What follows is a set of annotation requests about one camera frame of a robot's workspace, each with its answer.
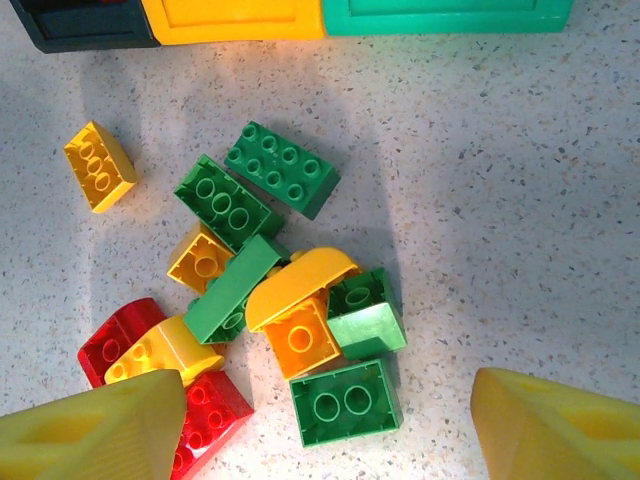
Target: green block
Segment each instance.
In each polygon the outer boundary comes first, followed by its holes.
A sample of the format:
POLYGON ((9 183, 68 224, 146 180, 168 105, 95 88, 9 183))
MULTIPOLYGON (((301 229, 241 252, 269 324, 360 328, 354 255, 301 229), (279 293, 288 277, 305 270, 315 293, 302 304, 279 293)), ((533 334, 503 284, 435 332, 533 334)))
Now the green block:
POLYGON ((233 253, 255 234, 272 238, 284 225, 280 215, 206 155, 200 157, 174 193, 233 253))
POLYGON ((407 346, 384 268, 347 278, 329 290, 328 325, 349 360, 407 346))
POLYGON ((246 326, 249 294, 269 270, 288 258, 289 252, 275 240, 255 235, 227 262, 224 273, 209 282, 205 294, 189 305, 184 323, 193 336, 202 344, 234 340, 246 326))
POLYGON ((340 180, 330 164, 255 122, 242 129, 224 163, 310 220, 340 180))
POLYGON ((327 33, 560 32, 573 0, 323 0, 327 33))
POLYGON ((305 447, 395 430, 402 412, 382 359, 291 382, 305 447))

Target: pile of lego bricks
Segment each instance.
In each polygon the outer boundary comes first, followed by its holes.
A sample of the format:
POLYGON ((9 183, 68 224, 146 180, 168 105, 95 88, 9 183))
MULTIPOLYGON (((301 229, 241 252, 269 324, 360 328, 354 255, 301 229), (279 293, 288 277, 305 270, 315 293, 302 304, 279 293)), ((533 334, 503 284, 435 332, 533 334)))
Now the pile of lego bricks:
POLYGON ((10 1, 33 43, 45 53, 345 35, 559 32, 573 4, 573 0, 10 1))
MULTIPOLYGON (((137 182, 118 142, 94 122, 64 151, 94 212, 137 182)), ((187 414, 173 480, 193 476, 253 413, 221 371, 227 344, 245 330, 271 344, 304 446, 402 423, 386 357, 407 341, 384 268, 365 271, 331 247, 291 254, 275 238, 284 218, 235 178, 313 220, 338 172, 255 122, 224 163, 234 176, 203 155, 174 192, 198 221, 170 255, 167 274, 200 296, 170 318, 152 298, 131 302, 78 352, 93 387, 180 372, 187 414)))

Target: yellow arch brick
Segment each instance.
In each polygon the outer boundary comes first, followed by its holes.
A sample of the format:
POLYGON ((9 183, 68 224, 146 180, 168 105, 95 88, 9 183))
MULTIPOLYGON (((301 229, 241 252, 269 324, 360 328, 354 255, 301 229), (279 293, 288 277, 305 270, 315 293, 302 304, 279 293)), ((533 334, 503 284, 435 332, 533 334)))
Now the yellow arch brick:
POLYGON ((250 332, 258 332, 298 303, 362 270, 337 248, 314 248, 269 276, 249 295, 245 318, 250 332))
POLYGON ((162 45, 325 36, 322 0, 142 0, 162 45))
POLYGON ((471 414, 492 480, 639 480, 640 406, 499 368, 471 414))
POLYGON ((218 278, 233 253, 202 222, 198 222, 169 256, 167 275, 202 295, 218 278))
POLYGON ((171 370, 0 418, 0 478, 166 480, 186 413, 171 370))
POLYGON ((96 122, 80 130, 64 153, 94 213, 106 212, 138 182, 118 141, 96 122))
POLYGON ((182 315, 167 318, 145 333, 104 375, 107 384, 153 370, 175 369, 185 387, 205 370, 220 370, 224 357, 211 345, 200 345, 182 315))

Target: white speckled surface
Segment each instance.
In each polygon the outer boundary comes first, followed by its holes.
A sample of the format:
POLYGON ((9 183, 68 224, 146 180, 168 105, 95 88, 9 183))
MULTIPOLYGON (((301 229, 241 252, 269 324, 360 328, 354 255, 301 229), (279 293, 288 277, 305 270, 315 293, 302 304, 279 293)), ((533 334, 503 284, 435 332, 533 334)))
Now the white speckled surface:
POLYGON ((0 2, 0 414, 88 388, 75 354, 120 305, 169 314, 195 218, 172 195, 248 119, 343 179, 292 249, 384 265, 410 346, 401 430, 303 450, 261 335, 227 371, 256 408, 198 478, 486 478, 469 413, 494 365, 640 401, 640 3, 576 0, 565 33, 238 43, 44 56, 0 2), (89 120, 142 177, 92 214, 62 146, 89 120))

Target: toy brick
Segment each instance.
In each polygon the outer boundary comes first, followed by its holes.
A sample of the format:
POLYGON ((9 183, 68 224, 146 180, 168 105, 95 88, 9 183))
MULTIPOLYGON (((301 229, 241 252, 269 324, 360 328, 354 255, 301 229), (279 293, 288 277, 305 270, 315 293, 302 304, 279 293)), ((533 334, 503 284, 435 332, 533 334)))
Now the toy brick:
POLYGON ((10 0, 44 53, 157 47, 140 0, 10 0))
POLYGON ((198 222, 169 256, 167 275, 202 295, 207 283, 222 275, 231 257, 222 240, 198 222))
POLYGON ((327 326, 326 300, 312 297, 264 327, 285 380, 298 377, 340 355, 327 326))
POLYGON ((94 213, 106 212, 138 181, 118 141, 95 122, 89 122, 64 153, 94 213))
POLYGON ((78 351, 78 362, 92 387, 105 384, 104 374, 140 337, 166 315, 153 298, 141 298, 120 308, 78 351))
POLYGON ((328 324, 349 360, 369 358, 407 346, 391 282, 383 268, 331 287, 328 324))
POLYGON ((471 416, 492 480, 640 479, 640 405, 481 368, 471 416))
POLYGON ((145 333, 104 375, 107 384, 152 370, 175 369, 187 387, 207 370, 220 370, 224 357, 210 345, 200 345, 182 315, 167 318, 145 333))
POLYGON ((573 0, 323 0, 329 35, 560 32, 573 0))
POLYGON ((200 343, 230 342, 246 326, 247 297, 289 252, 275 240, 256 235, 227 263, 224 274, 209 282, 192 302, 185 323, 200 343))
POLYGON ((290 385, 305 447, 395 430, 402 423, 398 397, 381 359, 290 385))
POLYGON ((225 372, 206 372, 187 390, 187 417, 173 462, 171 480, 188 480, 253 415, 225 372))
POLYGON ((321 0, 142 0, 163 45, 324 36, 321 0))
POLYGON ((273 238, 284 219, 202 155, 174 192, 233 253, 260 233, 273 238))
POLYGON ((242 129, 224 163, 310 220, 340 180, 333 166, 255 122, 242 129))
POLYGON ((251 292, 246 310, 249 331, 262 331, 298 303, 361 271, 335 248, 320 247, 302 253, 251 292))
POLYGON ((0 478, 165 480, 185 411, 180 375, 164 370, 7 415, 0 478))

